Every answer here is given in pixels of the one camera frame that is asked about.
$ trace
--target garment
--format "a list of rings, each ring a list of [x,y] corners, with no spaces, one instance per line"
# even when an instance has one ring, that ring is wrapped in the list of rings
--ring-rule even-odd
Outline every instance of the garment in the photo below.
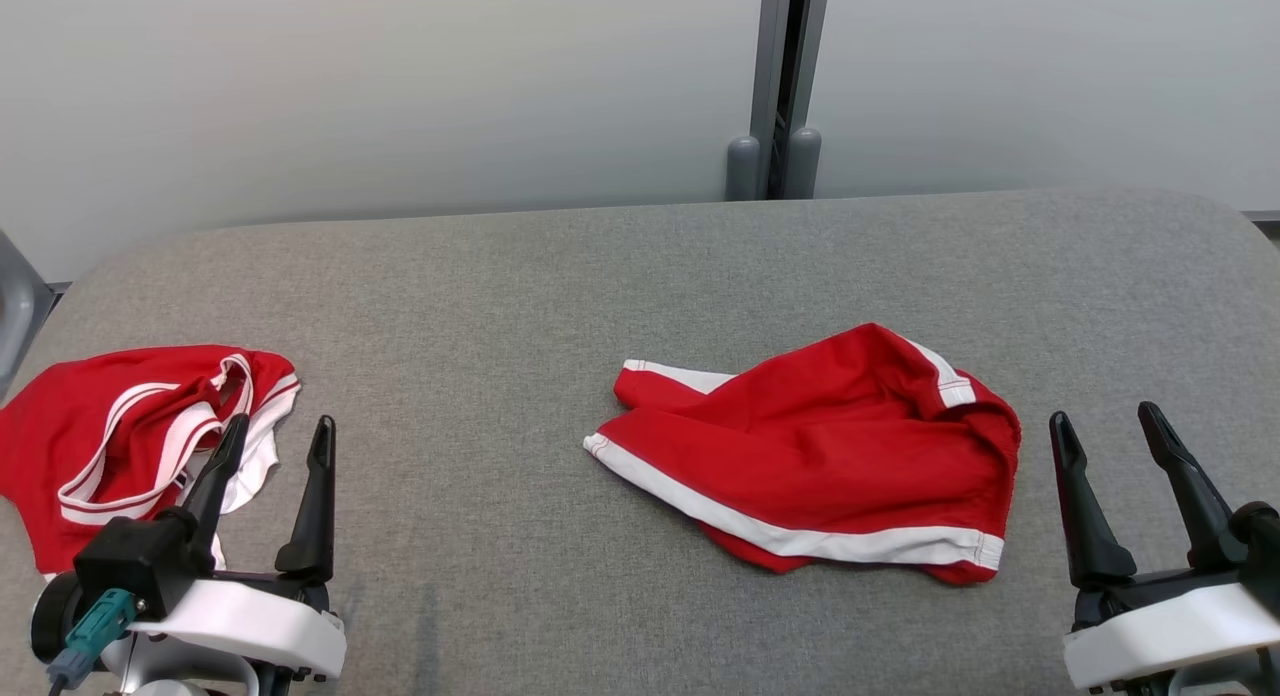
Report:
[[[15,505],[51,574],[110,518],[150,518],[193,481],[233,415],[250,415],[221,512],[252,499],[278,463],[273,429],[293,408],[293,365],[266,351],[173,345],[46,368],[0,409],[0,496]],[[215,546],[215,557],[220,551]]]
[[[631,411],[586,449],[744,560],[778,573],[814,558],[915,564],[952,583],[996,574],[1018,417],[887,328],[739,376],[627,360],[614,391]]]

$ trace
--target cable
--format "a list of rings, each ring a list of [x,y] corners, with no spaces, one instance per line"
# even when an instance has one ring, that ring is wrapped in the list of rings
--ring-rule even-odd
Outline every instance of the cable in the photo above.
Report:
[[[58,696],[64,688],[79,688],[102,649],[123,636],[138,618],[136,604],[133,595],[123,589],[108,589],[99,597],[68,633],[67,647],[45,669],[54,684],[50,696]]]

